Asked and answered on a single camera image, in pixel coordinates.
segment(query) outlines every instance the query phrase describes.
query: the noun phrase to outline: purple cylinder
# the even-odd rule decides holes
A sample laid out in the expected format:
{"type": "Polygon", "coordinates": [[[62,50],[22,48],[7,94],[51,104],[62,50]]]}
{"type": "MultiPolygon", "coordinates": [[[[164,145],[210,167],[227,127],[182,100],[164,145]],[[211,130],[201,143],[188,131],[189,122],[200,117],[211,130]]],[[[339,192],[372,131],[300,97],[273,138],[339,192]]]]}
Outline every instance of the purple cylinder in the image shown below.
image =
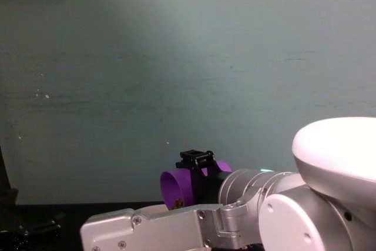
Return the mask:
{"type": "MultiPolygon", "coordinates": [[[[219,168],[224,172],[231,172],[230,166],[225,161],[218,161],[219,168]]],[[[183,206],[188,207],[195,205],[191,174],[189,169],[175,169],[163,172],[160,176],[160,190],[164,203],[171,210],[174,202],[178,199],[183,201],[183,206]]]]}

